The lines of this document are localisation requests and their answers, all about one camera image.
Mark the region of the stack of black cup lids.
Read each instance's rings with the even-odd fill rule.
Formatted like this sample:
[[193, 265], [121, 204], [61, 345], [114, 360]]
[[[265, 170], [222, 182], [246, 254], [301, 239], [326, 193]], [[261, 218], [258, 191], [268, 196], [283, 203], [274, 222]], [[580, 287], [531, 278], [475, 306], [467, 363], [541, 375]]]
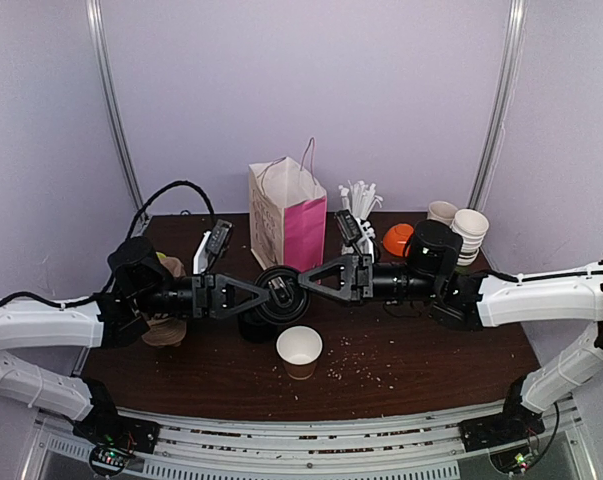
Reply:
[[251, 312], [244, 312], [237, 316], [240, 336], [250, 343], [263, 344], [272, 341], [277, 335], [277, 327], [263, 321]]

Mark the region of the stack of cardboard cup carriers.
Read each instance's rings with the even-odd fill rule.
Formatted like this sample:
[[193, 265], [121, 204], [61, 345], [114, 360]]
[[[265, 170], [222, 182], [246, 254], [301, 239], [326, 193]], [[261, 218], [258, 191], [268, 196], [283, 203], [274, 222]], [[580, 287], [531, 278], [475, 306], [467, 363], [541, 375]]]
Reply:
[[[175, 279], [186, 275], [185, 267], [176, 257], [157, 254], [161, 264], [173, 275]], [[184, 321], [161, 314], [150, 318], [149, 331], [142, 336], [145, 344], [156, 347], [178, 347], [185, 338], [187, 327]]]

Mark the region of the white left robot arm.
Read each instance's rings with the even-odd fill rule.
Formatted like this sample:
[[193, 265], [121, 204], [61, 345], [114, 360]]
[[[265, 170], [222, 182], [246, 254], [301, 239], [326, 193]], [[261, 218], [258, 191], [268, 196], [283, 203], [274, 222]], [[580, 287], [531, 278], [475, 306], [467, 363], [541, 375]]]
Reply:
[[64, 417], [75, 435], [124, 456], [154, 451], [160, 426], [121, 415], [106, 386], [56, 374], [13, 355], [21, 348], [127, 347], [146, 334], [150, 317], [224, 319], [269, 300], [269, 292], [226, 275], [174, 277], [148, 238], [124, 241], [108, 258], [113, 289], [64, 302], [30, 292], [0, 300], [0, 396]]

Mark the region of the stack of paper cups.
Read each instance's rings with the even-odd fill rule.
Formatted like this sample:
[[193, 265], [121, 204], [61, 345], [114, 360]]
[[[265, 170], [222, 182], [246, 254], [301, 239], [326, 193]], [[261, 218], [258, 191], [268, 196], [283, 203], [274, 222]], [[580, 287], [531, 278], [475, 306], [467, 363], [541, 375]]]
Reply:
[[452, 220], [451, 230], [462, 237], [457, 265], [467, 267], [479, 255], [490, 223], [485, 215], [473, 209], [460, 209]]

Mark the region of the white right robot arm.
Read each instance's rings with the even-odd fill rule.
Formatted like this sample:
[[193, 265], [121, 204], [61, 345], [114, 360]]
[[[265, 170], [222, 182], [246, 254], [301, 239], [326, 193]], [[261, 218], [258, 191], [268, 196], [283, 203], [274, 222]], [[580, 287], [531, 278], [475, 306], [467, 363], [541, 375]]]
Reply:
[[424, 220], [415, 227], [404, 263], [375, 263], [368, 254], [347, 254], [301, 273], [298, 283], [348, 303], [422, 301], [430, 318], [456, 331], [535, 321], [586, 322], [584, 332], [555, 358], [510, 385], [501, 412], [460, 423], [464, 448], [471, 452], [543, 433], [543, 413], [603, 371], [603, 258], [550, 273], [463, 274], [456, 270], [461, 247], [459, 234]]

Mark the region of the single black cup lid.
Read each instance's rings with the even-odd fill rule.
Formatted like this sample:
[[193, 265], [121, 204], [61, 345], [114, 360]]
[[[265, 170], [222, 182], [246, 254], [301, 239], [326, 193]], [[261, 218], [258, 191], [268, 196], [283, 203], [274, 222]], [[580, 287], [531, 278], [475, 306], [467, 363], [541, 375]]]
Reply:
[[265, 270], [256, 285], [269, 292], [269, 299], [256, 308], [257, 315], [266, 323], [288, 325], [299, 320], [308, 310], [310, 297], [299, 282], [300, 272], [289, 266]]

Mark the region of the single brown paper cup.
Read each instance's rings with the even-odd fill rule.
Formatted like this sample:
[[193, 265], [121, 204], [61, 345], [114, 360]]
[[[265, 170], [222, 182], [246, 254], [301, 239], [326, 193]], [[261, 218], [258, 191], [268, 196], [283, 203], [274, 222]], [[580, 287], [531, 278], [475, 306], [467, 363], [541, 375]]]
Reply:
[[279, 334], [276, 352], [288, 376], [296, 381], [312, 377], [323, 351], [321, 335], [308, 326], [293, 326]]

